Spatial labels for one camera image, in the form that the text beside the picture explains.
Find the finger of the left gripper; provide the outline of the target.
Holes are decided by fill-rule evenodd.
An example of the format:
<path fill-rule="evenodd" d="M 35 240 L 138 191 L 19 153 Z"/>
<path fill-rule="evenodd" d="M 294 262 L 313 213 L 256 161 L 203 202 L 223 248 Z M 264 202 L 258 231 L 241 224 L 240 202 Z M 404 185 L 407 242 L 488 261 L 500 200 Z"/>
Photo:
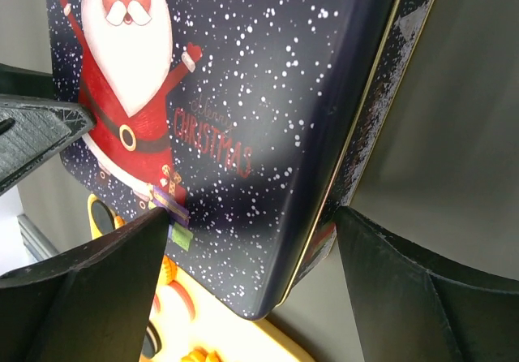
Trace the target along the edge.
<path fill-rule="evenodd" d="M 1 193 L 94 128 L 87 108 L 54 99 L 51 74 L 1 65 Z"/>

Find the square cookie tin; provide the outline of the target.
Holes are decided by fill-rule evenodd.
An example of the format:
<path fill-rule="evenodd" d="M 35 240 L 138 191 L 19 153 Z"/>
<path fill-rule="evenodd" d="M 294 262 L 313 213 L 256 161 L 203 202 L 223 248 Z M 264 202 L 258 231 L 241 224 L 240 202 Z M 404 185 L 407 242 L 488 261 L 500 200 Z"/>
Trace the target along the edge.
<path fill-rule="evenodd" d="M 328 255 L 337 235 L 330 226 L 332 216 L 353 200 L 434 1 L 393 0 L 344 144 L 282 299 Z"/>

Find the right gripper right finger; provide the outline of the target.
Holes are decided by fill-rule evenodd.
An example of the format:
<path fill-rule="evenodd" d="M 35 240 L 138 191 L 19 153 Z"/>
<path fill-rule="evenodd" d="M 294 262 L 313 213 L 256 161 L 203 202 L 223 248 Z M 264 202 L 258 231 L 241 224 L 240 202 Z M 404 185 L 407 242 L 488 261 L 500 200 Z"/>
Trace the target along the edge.
<path fill-rule="evenodd" d="M 516 361 L 518 282 L 462 265 L 374 223 L 335 213 L 366 361 Z"/>

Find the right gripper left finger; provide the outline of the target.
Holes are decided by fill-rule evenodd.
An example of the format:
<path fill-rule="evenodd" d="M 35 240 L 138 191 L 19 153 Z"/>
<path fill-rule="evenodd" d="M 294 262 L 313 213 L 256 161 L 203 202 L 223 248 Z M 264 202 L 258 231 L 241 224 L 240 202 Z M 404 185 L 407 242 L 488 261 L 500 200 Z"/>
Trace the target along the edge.
<path fill-rule="evenodd" d="M 3 361 L 137 361 L 169 217 L 117 230 L 1 276 Z"/>

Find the gold tin lid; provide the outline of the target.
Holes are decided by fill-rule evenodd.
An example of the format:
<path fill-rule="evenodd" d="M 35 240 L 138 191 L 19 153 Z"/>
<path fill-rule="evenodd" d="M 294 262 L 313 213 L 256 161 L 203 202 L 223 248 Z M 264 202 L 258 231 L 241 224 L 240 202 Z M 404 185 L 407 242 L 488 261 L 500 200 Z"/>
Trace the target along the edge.
<path fill-rule="evenodd" d="M 240 317 L 295 284 L 340 197 L 400 0 L 46 0 L 55 94 L 95 124 L 65 169 Z"/>

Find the yellow plastic tray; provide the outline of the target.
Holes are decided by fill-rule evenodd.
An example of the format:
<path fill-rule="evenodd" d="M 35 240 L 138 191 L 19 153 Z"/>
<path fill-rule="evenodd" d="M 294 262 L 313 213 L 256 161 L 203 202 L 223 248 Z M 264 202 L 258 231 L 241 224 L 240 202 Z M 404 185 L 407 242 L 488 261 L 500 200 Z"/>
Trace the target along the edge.
<path fill-rule="evenodd" d="M 215 351 L 221 361 L 311 361 L 312 356 L 266 319 L 247 321 L 231 312 L 177 266 L 176 280 L 195 305 L 195 319 L 178 321 L 158 312 L 157 284 L 149 321 L 156 327 L 162 349 L 150 360 L 180 361 L 194 349 Z"/>

